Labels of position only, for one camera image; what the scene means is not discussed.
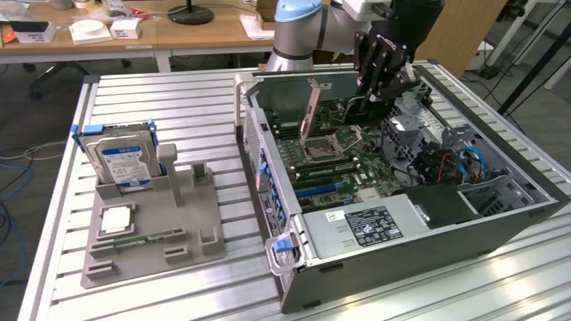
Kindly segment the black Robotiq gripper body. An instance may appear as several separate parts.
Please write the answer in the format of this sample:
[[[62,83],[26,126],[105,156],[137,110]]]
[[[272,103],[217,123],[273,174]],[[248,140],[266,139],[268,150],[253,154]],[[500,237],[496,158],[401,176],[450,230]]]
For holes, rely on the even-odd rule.
[[[432,30],[444,1],[396,0],[370,5],[370,11],[381,20],[370,22],[370,35],[390,51],[401,51],[408,62]]]

